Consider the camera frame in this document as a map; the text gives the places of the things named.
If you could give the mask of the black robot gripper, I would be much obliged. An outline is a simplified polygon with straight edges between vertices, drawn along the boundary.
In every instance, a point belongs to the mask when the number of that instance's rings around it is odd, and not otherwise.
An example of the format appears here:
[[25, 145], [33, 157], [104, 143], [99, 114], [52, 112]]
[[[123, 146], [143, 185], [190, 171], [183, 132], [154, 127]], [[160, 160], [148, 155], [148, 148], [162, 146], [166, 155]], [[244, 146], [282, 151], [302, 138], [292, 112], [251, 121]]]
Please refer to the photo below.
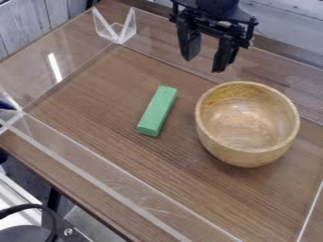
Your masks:
[[258, 18], [242, 10], [240, 0], [171, 0], [170, 21], [176, 25], [180, 54], [191, 61], [200, 52], [200, 34], [219, 39], [212, 72], [220, 73], [235, 61], [240, 47], [248, 48]]

